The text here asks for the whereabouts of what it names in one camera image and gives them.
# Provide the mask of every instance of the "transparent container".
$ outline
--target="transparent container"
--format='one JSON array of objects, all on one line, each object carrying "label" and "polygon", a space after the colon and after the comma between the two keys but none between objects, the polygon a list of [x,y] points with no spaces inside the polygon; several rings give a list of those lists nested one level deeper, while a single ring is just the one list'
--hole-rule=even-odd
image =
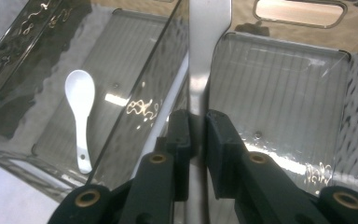
[{"label": "transparent container", "polygon": [[[131,178],[170,111],[186,108],[188,23],[186,0],[29,1],[0,40],[0,166],[57,201]],[[89,175],[63,89],[76,69],[97,90]],[[358,1],[233,0],[211,75],[210,108],[249,150],[314,195],[358,191]],[[231,200],[210,199],[213,223],[237,222]]]}]

